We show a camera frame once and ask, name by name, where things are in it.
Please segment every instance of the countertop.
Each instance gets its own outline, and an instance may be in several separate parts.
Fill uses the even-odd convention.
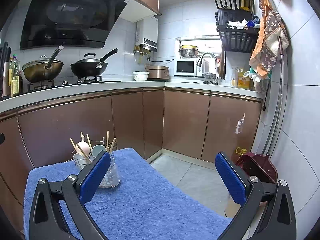
[[[102,92],[106,90],[119,90],[130,88],[152,88],[152,87],[170,87],[170,88],[185,88],[206,90],[213,92],[222,92],[234,95],[242,95],[252,98],[263,98],[263,95],[255,91],[244,90],[240,88],[233,88],[221,85],[189,83],[183,81],[171,82],[137,82],[137,81],[121,81],[121,82],[101,82],[101,83],[87,83],[76,84],[68,86],[54,87],[46,90],[39,90],[27,94],[23,94],[14,98],[9,98],[0,102],[0,113],[16,109],[22,106],[35,104],[56,98],[63,98],[68,96],[87,94],[93,92]]]

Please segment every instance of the water heater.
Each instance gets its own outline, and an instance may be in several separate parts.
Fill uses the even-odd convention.
[[[137,22],[136,46],[157,52],[158,19],[153,16]]]

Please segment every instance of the blue tablecloth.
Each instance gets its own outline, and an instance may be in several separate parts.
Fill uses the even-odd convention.
[[[174,187],[133,149],[114,152],[121,182],[113,189],[98,188],[85,206],[110,240],[217,239],[231,219],[224,218]],[[79,171],[73,161],[30,171],[24,196],[24,230],[40,178],[64,180]],[[62,211],[72,234],[82,239],[64,201]]]

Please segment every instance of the black glass range hood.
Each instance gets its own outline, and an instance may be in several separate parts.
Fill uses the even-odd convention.
[[[125,0],[32,0],[20,49],[44,46],[103,48]]]

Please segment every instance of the white microwave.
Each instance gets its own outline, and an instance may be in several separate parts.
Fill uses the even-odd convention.
[[[202,77],[202,73],[209,72],[209,62],[202,60],[202,65],[197,66],[199,58],[179,58],[174,60],[175,76]]]

